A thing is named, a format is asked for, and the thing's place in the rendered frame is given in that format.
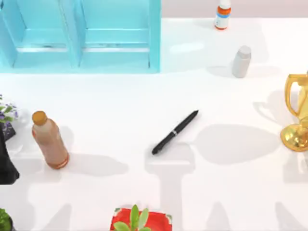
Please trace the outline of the black pen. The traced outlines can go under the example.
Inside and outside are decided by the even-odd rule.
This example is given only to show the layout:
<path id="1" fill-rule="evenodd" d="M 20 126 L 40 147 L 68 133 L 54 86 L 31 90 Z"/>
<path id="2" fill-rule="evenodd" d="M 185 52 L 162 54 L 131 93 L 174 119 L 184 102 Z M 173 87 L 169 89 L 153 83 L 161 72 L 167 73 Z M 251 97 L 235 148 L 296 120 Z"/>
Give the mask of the black pen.
<path id="1" fill-rule="evenodd" d="M 153 149 L 152 154 L 160 153 L 163 148 L 170 143 L 178 134 L 180 134 L 198 115 L 199 110 L 190 113 L 183 121 L 181 121 L 173 130 L 171 130 Z"/>

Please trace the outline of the light blue rack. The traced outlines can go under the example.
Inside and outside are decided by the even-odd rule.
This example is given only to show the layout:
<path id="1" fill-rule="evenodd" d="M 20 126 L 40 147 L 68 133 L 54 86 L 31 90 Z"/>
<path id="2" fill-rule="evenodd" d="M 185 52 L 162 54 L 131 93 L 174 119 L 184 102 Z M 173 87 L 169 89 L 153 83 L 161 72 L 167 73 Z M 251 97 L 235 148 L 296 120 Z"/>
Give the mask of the light blue rack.
<path id="1" fill-rule="evenodd" d="M 0 0 L 0 73 L 157 73 L 161 0 Z"/>

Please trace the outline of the grey bottle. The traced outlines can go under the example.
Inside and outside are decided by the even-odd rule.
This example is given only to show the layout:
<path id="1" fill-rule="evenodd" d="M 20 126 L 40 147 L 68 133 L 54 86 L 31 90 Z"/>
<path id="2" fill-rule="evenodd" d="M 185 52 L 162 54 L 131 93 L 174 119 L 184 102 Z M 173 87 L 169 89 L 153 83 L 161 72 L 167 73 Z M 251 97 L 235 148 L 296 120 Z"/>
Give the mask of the grey bottle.
<path id="1" fill-rule="evenodd" d="M 231 72 L 236 78 L 243 78 L 246 76 L 251 57 L 252 51 L 250 47 L 243 45 L 238 49 L 231 68 Z"/>

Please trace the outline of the succulent in red pot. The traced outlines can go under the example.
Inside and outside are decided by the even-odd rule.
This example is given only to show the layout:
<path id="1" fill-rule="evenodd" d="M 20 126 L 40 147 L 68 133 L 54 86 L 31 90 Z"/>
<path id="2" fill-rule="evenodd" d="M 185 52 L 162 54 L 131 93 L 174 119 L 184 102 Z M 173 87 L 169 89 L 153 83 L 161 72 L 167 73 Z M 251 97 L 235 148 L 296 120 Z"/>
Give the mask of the succulent in red pot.
<path id="1" fill-rule="evenodd" d="M 172 216 L 153 212 L 148 208 L 116 208 L 111 220 L 110 231 L 173 231 Z"/>

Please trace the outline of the brown bottle with orange cap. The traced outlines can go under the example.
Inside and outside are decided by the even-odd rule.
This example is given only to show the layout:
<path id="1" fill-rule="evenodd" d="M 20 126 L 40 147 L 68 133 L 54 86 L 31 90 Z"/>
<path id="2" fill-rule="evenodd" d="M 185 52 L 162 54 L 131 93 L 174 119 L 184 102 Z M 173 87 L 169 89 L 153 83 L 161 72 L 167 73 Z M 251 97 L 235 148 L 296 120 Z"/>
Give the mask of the brown bottle with orange cap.
<path id="1" fill-rule="evenodd" d="M 57 124 L 44 111 L 32 114 L 32 136 L 39 146 L 47 165 L 53 169 L 65 167 L 69 161 L 67 151 Z"/>

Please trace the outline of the orange and white bottle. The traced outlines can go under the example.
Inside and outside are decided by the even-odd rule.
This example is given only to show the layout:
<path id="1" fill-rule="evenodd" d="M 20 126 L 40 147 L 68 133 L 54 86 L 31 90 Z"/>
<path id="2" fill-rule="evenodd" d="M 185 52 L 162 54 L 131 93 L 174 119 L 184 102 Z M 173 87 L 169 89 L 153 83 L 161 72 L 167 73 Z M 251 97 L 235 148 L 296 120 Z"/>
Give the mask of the orange and white bottle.
<path id="1" fill-rule="evenodd" d="M 219 0 L 214 21 L 215 28 L 224 30 L 228 27 L 231 14 L 231 0 Z"/>

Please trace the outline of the gold trophy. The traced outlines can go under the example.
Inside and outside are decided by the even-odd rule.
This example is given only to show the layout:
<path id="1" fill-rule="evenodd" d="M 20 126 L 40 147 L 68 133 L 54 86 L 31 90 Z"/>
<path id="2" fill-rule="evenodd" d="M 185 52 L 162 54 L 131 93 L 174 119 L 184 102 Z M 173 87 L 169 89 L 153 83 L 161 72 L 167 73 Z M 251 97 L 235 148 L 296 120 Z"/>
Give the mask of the gold trophy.
<path id="1" fill-rule="evenodd" d="M 301 89 L 298 95 L 298 110 L 290 101 L 291 87 L 297 83 Z M 295 152 L 308 151 L 308 72 L 305 74 L 289 74 L 284 87 L 285 104 L 289 112 L 298 118 L 297 124 L 286 126 L 280 134 L 283 144 Z"/>

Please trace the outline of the purple flower plant pot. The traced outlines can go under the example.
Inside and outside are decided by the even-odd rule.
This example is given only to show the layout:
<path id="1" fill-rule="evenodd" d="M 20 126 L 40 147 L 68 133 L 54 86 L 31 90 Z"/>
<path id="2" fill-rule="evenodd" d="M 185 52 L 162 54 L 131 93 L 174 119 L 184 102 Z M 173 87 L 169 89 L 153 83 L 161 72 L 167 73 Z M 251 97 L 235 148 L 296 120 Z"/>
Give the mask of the purple flower plant pot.
<path id="1" fill-rule="evenodd" d="M 19 117 L 17 107 L 13 103 L 3 101 L 3 95 L 0 93 L 0 129 L 2 130 L 4 141 L 12 138 L 16 132 L 12 123 Z"/>

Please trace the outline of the green plant in dark pot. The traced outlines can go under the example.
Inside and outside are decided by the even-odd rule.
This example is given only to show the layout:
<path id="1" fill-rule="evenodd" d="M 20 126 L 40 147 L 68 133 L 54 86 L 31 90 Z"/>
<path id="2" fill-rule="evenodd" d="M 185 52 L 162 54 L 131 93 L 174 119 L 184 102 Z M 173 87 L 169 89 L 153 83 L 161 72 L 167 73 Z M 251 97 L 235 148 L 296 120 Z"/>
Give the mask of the green plant in dark pot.
<path id="1" fill-rule="evenodd" d="M 11 217 L 3 208 L 0 208 L 0 231 L 15 231 Z"/>

